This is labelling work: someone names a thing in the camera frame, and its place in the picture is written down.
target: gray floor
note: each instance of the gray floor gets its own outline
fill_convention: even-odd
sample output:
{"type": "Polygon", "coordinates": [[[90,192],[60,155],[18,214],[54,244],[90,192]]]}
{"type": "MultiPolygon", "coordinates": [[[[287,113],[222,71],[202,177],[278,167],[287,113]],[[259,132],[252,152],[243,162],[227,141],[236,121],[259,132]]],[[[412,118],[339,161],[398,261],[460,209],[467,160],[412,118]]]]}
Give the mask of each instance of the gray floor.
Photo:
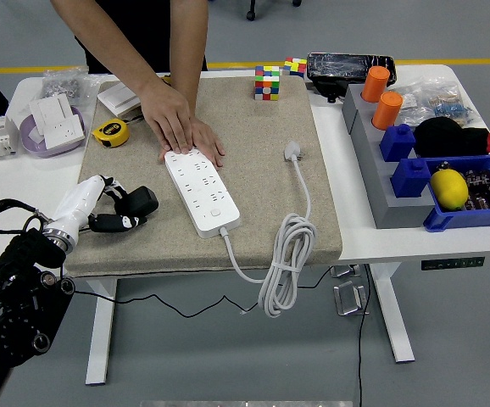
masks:
{"type": "MultiPolygon", "coordinates": [[[[209,62],[270,61],[309,52],[395,59],[490,59],[490,2],[247,0],[210,3],[209,62]]],[[[0,68],[82,64],[49,2],[0,0],[0,68]]],[[[451,65],[490,129],[490,64],[451,65]]],[[[0,75],[11,98],[25,75],[0,75]]],[[[300,277],[314,284],[325,268],[300,277]]],[[[364,277],[356,282],[366,284],[364,277]]],[[[142,400],[353,400],[359,318],[337,315],[326,277],[270,320],[223,303],[184,319],[156,299],[116,308],[108,382],[84,385],[94,298],[76,295],[51,351],[15,369],[0,406],[139,406],[142,400]]],[[[490,405],[490,256],[482,268],[393,278],[416,362],[396,364],[373,293],[363,336],[363,406],[490,405]]],[[[84,282],[79,288],[88,289],[84,282]]],[[[157,293],[185,313],[223,294],[243,306],[256,287],[233,272],[120,282],[120,298],[157,293]]]]}

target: yellow floor line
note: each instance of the yellow floor line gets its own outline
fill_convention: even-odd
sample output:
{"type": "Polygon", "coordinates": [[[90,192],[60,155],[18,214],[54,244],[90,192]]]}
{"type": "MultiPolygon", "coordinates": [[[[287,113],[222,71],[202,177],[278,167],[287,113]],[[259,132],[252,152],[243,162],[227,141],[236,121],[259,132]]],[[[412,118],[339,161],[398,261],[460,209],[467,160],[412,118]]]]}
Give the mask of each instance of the yellow floor line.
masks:
{"type": "MultiPolygon", "coordinates": [[[[490,58],[469,59],[396,59],[399,65],[442,64],[442,65],[490,65],[490,58]]],[[[253,62],[211,62],[208,68],[211,70],[236,70],[250,69],[257,65],[284,65],[284,61],[253,61],[253,62]]],[[[0,68],[0,75],[6,74],[41,74],[46,70],[65,70],[75,65],[65,66],[20,66],[0,68]]]]}

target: hand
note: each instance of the hand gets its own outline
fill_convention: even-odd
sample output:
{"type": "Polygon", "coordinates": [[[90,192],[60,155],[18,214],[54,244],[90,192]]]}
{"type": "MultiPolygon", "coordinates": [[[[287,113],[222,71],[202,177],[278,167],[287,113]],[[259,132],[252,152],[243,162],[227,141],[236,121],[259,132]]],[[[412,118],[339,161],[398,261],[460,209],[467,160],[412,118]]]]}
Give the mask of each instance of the hand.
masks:
{"type": "MultiPolygon", "coordinates": [[[[222,157],[226,155],[225,149],[222,147],[222,142],[205,123],[196,117],[191,118],[192,125],[192,142],[194,146],[211,161],[214,167],[218,170],[222,167],[222,157]]],[[[165,150],[160,152],[159,159],[164,161],[165,150]]]]}
{"type": "Polygon", "coordinates": [[[157,136],[163,151],[188,153],[192,148],[192,126],[188,101],[178,91],[158,80],[145,86],[139,96],[145,121],[157,136]]]}

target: yellow lemon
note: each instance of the yellow lemon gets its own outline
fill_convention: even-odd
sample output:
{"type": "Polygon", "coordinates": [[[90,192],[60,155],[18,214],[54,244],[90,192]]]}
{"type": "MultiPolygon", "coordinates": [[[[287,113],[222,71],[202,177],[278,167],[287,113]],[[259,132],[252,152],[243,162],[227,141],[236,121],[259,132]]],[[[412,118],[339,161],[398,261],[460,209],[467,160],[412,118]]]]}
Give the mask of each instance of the yellow lemon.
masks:
{"type": "Polygon", "coordinates": [[[455,170],[439,170],[430,179],[435,198],[445,209],[455,210],[461,208],[469,191],[464,177],[455,170]]]}

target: white table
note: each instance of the white table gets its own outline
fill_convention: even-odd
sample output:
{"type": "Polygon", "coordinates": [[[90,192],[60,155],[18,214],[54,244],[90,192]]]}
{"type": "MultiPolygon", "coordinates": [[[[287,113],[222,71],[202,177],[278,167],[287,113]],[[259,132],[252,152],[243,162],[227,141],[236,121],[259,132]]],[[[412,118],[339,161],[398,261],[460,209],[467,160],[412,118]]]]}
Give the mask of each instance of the white table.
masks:
{"type": "MultiPolygon", "coordinates": [[[[398,66],[396,86],[409,84],[421,76],[443,76],[457,81],[445,65],[398,66]]],[[[205,77],[248,76],[251,70],[227,70],[203,73],[205,77]]],[[[41,89],[41,78],[23,80],[11,100],[8,115],[19,125],[29,112],[28,102],[41,89]]],[[[460,87],[466,103],[474,106],[460,87]]],[[[328,103],[326,98],[310,91],[309,100],[324,155],[343,251],[338,264],[369,264],[383,316],[397,362],[414,360],[404,321],[393,291],[391,277],[404,261],[474,257],[490,254],[490,226],[450,229],[430,233],[423,227],[376,229],[359,163],[342,117],[342,103],[328,103]]],[[[83,112],[86,123],[92,120],[93,106],[83,112]]],[[[47,215],[56,209],[64,193],[77,183],[84,148],[51,159],[38,159],[20,149],[15,157],[0,159],[0,199],[16,198],[37,207],[47,215]]],[[[0,215],[0,227],[21,227],[25,213],[10,210],[0,215]]],[[[0,254],[10,236],[0,235],[0,254]]],[[[93,290],[114,298],[116,278],[89,281],[93,290]]],[[[113,305],[98,300],[87,384],[105,382],[113,305]]]]}

